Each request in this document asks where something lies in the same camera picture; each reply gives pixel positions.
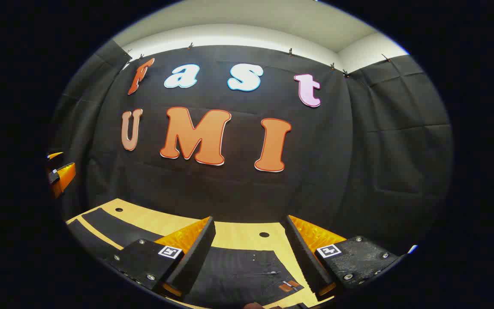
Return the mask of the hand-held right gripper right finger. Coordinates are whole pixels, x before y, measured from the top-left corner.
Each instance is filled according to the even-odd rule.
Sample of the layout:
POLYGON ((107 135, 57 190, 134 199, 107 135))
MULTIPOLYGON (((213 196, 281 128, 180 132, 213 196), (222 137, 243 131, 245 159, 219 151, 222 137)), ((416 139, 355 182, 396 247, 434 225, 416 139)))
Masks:
POLYGON ((370 285, 402 261, 365 236, 345 238, 292 215, 284 230, 304 279, 318 300, 370 285))

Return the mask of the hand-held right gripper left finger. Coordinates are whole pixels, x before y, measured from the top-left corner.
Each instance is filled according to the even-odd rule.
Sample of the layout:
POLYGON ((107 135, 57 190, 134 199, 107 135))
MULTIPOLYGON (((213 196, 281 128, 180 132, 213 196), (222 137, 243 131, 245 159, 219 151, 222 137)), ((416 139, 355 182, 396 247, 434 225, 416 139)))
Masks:
POLYGON ((116 233, 118 248, 102 247, 102 260, 147 290, 181 299, 198 278, 215 234, 212 216, 168 235, 130 225, 116 233))

